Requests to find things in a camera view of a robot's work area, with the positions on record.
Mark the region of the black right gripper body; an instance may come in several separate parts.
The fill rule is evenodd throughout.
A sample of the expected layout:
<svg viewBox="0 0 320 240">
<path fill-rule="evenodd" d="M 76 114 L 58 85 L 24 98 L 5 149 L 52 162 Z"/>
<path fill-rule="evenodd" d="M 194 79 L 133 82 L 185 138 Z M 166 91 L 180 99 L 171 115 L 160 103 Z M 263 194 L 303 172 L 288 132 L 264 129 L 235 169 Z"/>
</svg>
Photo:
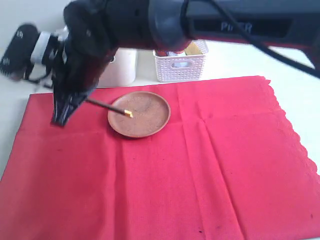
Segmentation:
<svg viewBox="0 0 320 240">
<path fill-rule="evenodd" d="M 117 50 L 109 44 L 59 42 L 52 60 L 54 99 L 80 94 L 87 98 Z"/>
</svg>

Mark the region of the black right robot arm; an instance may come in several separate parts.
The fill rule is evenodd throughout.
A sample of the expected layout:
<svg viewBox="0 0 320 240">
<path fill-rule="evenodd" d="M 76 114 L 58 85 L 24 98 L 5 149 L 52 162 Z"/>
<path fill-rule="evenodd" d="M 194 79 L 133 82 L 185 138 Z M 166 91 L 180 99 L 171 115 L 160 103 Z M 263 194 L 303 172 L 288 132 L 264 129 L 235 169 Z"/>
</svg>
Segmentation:
<svg viewBox="0 0 320 240">
<path fill-rule="evenodd" d="M 320 75 L 317 0 L 74 0 L 52 69 L 52 123 L 63 127 L 120 48 L 183 50 L 193 40 L 248 43 Z"/>
</svg>

